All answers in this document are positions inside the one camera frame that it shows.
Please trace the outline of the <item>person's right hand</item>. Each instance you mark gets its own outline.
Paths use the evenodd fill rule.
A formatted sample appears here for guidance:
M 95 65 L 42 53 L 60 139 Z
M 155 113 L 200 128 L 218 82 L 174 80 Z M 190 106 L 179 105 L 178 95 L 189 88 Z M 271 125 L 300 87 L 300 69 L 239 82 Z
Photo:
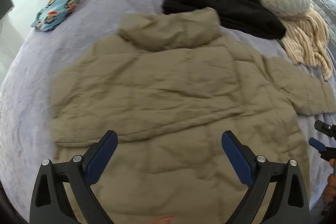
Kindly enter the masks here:
M 331 203 L 335 199 L 336 196 L 336 178 L 334 174 L 330 174 L 327 178 L 327 186 L 323 191 L 323 202 Z

